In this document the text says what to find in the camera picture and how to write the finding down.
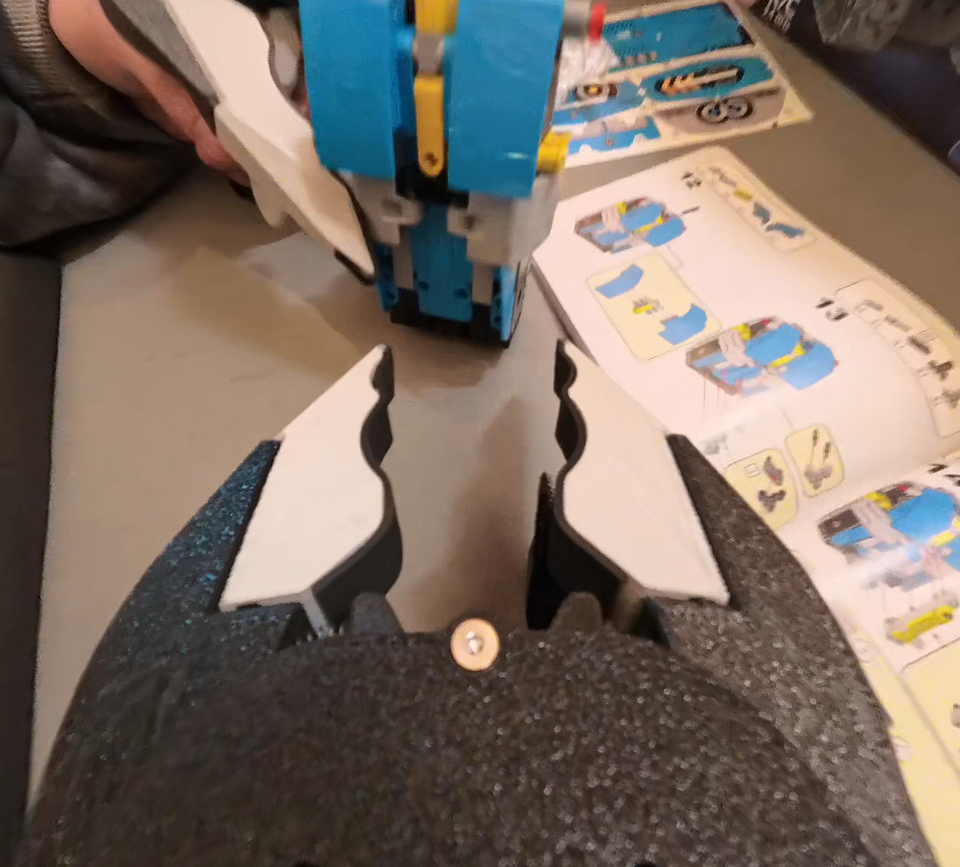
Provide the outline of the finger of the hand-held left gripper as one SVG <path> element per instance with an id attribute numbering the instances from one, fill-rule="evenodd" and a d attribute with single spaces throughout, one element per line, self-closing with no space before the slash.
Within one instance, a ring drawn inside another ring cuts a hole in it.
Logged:
<path id="1" fill-rule="evenodd" d="M 244 170 L 265 221 L 288 221 L 361 279 L 375 263 L 349 190 L 318 158 L 291 94 L 302 47 L 292 13 L 262 17 L 238 0 L 159 0 L 215 94 L 217 137 Z"/>

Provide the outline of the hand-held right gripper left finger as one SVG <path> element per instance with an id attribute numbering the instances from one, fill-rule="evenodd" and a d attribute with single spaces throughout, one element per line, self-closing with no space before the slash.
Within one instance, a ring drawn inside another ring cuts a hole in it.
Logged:
<path id="1" fill-rule="evenodd" d="M 403 556 L 382 465 L 393 398 L 393 354 L 377 345 L 280 431 L 220 611 L 293 604 L 321 636 L 347 622 L 358 597 L 388 594 Z"/>

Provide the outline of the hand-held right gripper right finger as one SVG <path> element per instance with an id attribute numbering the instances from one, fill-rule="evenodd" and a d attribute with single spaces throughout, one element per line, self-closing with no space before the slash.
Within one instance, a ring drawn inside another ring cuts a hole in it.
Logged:
<path id="1" fill-rule="evenodd" d="M 661 423 L 578 346 L 558 341 L 553 390 L 562 464 L 541 477 L 527 575 L 527 627 L 546 630 L 586 594 L 602 621 L 624 591 L 730 603 Z"/>

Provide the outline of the blue grey toy robot model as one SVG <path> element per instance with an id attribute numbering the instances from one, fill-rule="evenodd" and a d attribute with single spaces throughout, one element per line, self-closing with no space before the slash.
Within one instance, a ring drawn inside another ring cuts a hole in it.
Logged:
<path id="1" fill-rule="evenodd" d="M 594 0 L 299 0 L 323 173 L 390 321 L 508 346 L 556 211 L 559 93 L 602 65 Z"/>

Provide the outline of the person's left forearm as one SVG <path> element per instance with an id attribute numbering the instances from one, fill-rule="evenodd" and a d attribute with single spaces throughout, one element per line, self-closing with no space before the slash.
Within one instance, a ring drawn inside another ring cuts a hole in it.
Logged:
<path id="1" fill-rule="evenodd" d="M 1 0 L 4 248 L 130 213 L 191 165 L 185 145 L 68 54 L 48 1 Z"/>

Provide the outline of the grey desk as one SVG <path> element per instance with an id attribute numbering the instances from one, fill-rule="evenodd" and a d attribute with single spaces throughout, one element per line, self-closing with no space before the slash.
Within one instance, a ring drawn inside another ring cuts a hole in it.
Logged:
<path id="1" fill-rule="evenodd" d="M 720 141 L 815 226 L 958 329 L 958 176 L 782 37 L 813 120 Z M 524 622 L 542 474 L 562 463 L 562 322 L 531 268 L 509 347 L 396 325 L 327 249 L 200 168 L 64 249 L 28 807 L 122 601 L 261 441 L 378 344 L 403 538 L 401 624 Z"/>

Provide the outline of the person's left hand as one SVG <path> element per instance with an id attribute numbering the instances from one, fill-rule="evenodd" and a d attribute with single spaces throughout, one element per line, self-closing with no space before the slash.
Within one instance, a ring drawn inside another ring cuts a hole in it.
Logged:
<path id="1" fill-rule="evenodd" d="M 249 186 L 249 178 L 188 90 L 114 29 L 100 0 L 48 0 L 47 9 L 56 39 L 83 70 L 129 99 L 168 134 L 191 145 L 205 165 Z"/>

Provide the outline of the open instruction booklet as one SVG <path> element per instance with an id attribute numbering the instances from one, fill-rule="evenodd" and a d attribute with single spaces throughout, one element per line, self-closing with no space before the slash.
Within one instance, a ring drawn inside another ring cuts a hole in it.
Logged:
<path id="1" fill-rule="evenodd" d="M 577 345 L 805 568 L 958 865 L 958 334 L 721 148 L 562 202 L 534 266 Z"/>

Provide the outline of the blue sticker sheet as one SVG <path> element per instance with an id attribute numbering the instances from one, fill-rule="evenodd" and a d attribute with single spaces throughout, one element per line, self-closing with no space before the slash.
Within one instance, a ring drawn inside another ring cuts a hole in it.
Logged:
<path id="1" fill-rule="evenodd" d="M 608 15 L 563 54 L 553 130 L 581 168 L 785 128 L 813 113 L 731 0 Z"/>

